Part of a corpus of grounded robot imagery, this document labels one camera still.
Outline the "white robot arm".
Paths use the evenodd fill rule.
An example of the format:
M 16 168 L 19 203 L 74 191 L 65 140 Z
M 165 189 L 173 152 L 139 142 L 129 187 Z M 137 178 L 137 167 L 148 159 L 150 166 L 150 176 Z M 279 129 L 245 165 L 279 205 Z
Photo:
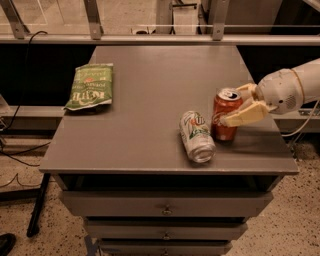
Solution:
M 238 127 L 264 119 L 269 113 L 286 114 L 320 99 L 320 59 L 266 75 L 258 84 L 237 88 L 243 104 L 220 117 L 222 125 Z

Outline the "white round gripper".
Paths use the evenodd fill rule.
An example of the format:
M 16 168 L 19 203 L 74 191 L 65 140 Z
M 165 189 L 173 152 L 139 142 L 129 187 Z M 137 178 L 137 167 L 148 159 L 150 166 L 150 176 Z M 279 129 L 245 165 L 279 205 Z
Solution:
M 236 88 L 245 102 L 238 109 L 222 115 L 222 125 L 239 127 L 260 121 L 269 109 L 274 114 L 285 114 L 299 109 L 304 101 L 300 79 L 292 69 L 273 72 L 258 83 L 257 94 L 265 102 L 248 100 L 256 98 L 256 87 L 256 84 L 247 83 Z

